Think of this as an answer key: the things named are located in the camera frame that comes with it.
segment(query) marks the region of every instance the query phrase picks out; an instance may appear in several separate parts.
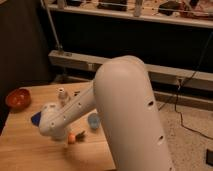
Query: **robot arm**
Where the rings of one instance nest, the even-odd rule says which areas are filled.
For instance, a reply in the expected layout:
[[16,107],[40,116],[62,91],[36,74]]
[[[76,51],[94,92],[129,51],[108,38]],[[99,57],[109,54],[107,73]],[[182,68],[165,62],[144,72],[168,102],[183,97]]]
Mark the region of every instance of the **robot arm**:
[[75,99],[56,113],[42,112],[40,132],[63,139],[66,125],[95,107],[117,171],[175,170],[141,60],[125,56],[104,63]]

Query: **wire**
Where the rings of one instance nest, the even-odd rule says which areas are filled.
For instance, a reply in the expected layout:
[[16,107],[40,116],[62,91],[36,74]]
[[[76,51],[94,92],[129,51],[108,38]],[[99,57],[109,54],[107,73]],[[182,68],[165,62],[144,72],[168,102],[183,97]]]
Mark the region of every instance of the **wire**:
[[201,66],[201,64],[202,64],[202,62],[203,62],[203,59],[205,58],[206,51],[207,51],[207,48],[208,48],[208,46],[209,46],[209,43],[210,43],[212,37],[213,37],[213,31],[212,31],[212,32],[210,33],[210,35],[208,36],[208,39],[207,39],[207,41],[206,41],[206,43],[205,43],[205,45],[204,45],[204,48],[203,48],[203,50],[202,50],[202,52],[201,52],[201,56],[200,56],[200,59],[199,59],[199,61],[198,61],[198,64],[197,64],[197,66],[196,66],[194,72],[192,73],[192,75],[191,75],[188,79],[185,79],[185,81],[183,81],[183,82],[179,85],[179,87],[178,87],[178,89],[177,89],[177,92],[171,94],[171,96],[168,97],[168,99],[158,108],[159,111],[160,111],[161,109],[163,109],[163,108],[172,100],[172,98],[175,96],[175,94],[179,93],[179,91],[181,90],[182,87],[184,87],[187,83],[189,83],[189,82],[192,80],[192,78],[194,78],[195,74],[198,72],[198,70],[199,70],[199,68],[200,68],[200,66]]
[[198,72],[198,69],[200,68],[200,66],[201,66],[201,64],[202,64],[202,62],[203,62],[203,59],[204,59],[204,57],[205,57],[205,54],[206,54],[206,51],[207,51],[209,42],[210,42],[210,40],[212,39],[212,36],[213,36],[213,31],[210,33],[210,35],[209,35],[209,37],[208,37],[208,39],[207,39],[207,41],[206,41],[206,43],[205,43],[205,46],[204,46],[204,48],[203,48],[203,50],[202,50],[201,57],[200,57],[200,59],[199,59],[198,65],[197,65],[195,71],[193,72],[193,74],[191,75],[191,77],[189,77],[186,81],[183,81],[183,82],[182,82],[181,80],[179,80],[179,85],[178,85],[178,88],[177,88],[176,93],[173,93],[173,94],[166,100],[166,102],[165,102],[163,105],[161,105],[161,106],[159,107],[159,111],[160,111],[167,103],[169,103],[169,102],[171,101],[171,99],[174,97],[174,95],[176,95],[176,99],[175,99],[175,103],[174,103],[174,110],[175,110],[176,113],[178,113],[178,114],[180,115],[180,125],[181,125],[183,128],[185,128],[185,129],[187,129],[187,130],[189,130],[189,131],[191,131],[191,132],[194,132],[194,133],[196,133],[196,134],[198,134],[198,135],[200,135],[200,136],[202,136],[202,137],[204,137],[204,138],[207,138],[207,139],[209,139],[209,140],[213,140],[213,137],[210,137],[210,136],[208,136],[208,135],[206,135],[206,134],[204,134],[204,133],[202,133],[202,132],[200,132],[200,131],[194,130],[194,129],[189,128],[189,127],[187,127],[186,125],[184,125],[183,113],[177,110],[177,104],[178,104],[179,93],[180,93],[181,88],[182,88],[183,86],[185,86],[189,81],[191,81],[192,78],[195,76],[195,74]]
[[176,93],[176,100],[175,100],[175,104],[174,104],[174,109],[175,109],[175,112],[176,112],[176,113],[180,114],[180,125],[181,125],[183,128],[185,128],[185,129],[187,129],[187,130],[189,130],[189,131],[191,131],[191,132],[194,132],[194,133],[196,133],[196,134],[198,134],[198,135],[200,135],[200,136],[202,136],[202,137],[204,137],[204,138],[207,138],[207,139],[209,139],[209,140],[213,140],[213,137],[210,137],[210,136],[208,136],[208,135],[206,135],[206,134],[204,134],[204,133],[202,133],[202,132],[200,132],[200,131],[194,130],[194,129],[189,128],[189,127],[187,127],[187,126],[184,125],[184,122],[183,122],[183,113],[177,110],[178,100],[179,100],[179,93],[177,92],[177,93]]

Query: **wooden tabletop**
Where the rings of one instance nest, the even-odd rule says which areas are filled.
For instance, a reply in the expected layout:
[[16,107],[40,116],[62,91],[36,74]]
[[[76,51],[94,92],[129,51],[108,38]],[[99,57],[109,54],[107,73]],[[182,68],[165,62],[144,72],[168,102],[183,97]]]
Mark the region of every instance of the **wooden tabletop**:
[[86,131],[84,142],[66,147],[39,134],[31,117],[46,102],[57,100],[57,90],[64,87],[70,95],[87,83],[27,87],[32,103],[24,111],[10,112],[0,137],[0,170],[2,171],[101,171],[114,169],[114,163],[102,128],[91,131],[87,115],[71,124],[72,132]]
[[[69,145],[54,142],[39,134],[31,117],[46,102],[57,101],[57,91],[64,87],[70,95],[88,83],[26,87],[32,103],[21,112],[11,111],[0,136],[0,170],[2,171],[104,171],[115,169],[102,128],[91,131],[87,115],[71,124],[73,133],[86,131],[84,142]],[[177,106],[184,124],[213,137],[213,112],[195,107]],[[173,104],[159,112],[176,171],[212,171],[205,164],[206,149],[213,150],[213,141],[184,129]]]

